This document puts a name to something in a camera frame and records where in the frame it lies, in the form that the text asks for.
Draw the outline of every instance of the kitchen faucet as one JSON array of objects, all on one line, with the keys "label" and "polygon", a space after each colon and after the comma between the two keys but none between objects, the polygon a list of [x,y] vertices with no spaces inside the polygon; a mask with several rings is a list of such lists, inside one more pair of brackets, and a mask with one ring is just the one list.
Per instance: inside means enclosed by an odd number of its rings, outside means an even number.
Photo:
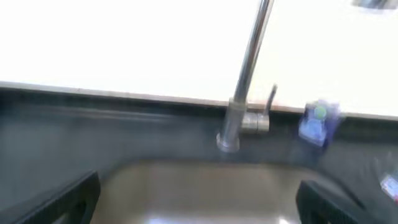
[{"label": "kitchen faucet", "polygon": [[[268,111],[271,108],[276,86],[274,85],[271,91],[264,113],[246,112],[246,98],[273,3],[274,0],[261,0],[257,12],[256,21],[246,47],[235,94],[229,100],[224,124],[216,137],[218,148],[224,152],[236,152],[239,150],[240,131],[259,133],[266,132],[269,129]],[[354,0],[353,4],[368,9],[396,9],[398,0]]]}]

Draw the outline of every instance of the countertop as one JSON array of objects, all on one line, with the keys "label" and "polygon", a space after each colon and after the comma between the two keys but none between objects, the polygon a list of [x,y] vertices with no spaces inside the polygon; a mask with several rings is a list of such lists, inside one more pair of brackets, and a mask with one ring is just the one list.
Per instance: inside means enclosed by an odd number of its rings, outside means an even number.
[{"label": "countertop", "polygon": [[385,223],[398,205],[379,181],[396,168],[398,123],[346,118],[321,153],[297,137],[299,113],[271,111],[270,132],[241,136],[241,149],[216,146],[224,106],[0,90],[0,210],[87,170],[102,182],[147,161],[284,164],[313,169],[352,193]]}]

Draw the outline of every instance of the sink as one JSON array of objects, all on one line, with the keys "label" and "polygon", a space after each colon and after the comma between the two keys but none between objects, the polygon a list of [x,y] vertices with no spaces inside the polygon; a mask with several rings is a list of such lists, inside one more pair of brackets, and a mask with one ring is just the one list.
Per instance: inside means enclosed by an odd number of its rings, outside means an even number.
[{"label": "sink", "polygon": [[125,167],[101,189],[92,224],[300,223],[301,180],[332,181],[297,167],[145,163]]}]

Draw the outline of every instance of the sink basin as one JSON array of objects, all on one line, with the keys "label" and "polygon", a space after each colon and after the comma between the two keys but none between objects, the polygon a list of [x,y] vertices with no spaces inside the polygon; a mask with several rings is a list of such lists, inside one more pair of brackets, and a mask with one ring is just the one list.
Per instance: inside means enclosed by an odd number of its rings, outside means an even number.
[{"label": "sink basin", "polygon": [[300,223],[301,180],[342,194],[328,179],[296,167],[136,164],[103,184],[91,223]]}]

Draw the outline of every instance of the faucet handle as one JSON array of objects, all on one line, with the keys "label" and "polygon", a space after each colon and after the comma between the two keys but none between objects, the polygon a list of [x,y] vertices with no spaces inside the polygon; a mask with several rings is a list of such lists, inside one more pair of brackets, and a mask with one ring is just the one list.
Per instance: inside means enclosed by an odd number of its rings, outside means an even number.
[{"label": "faucet handle", "polygon": [[243,116],[241,132],[243,133],[254,133],[261,134],[266,133],[269,130],[269,110],[271,109],[272,102],[278,86],[274,84],[271,93],[268,97],[266,107],[263,113],[250,113],[246,112]]}]

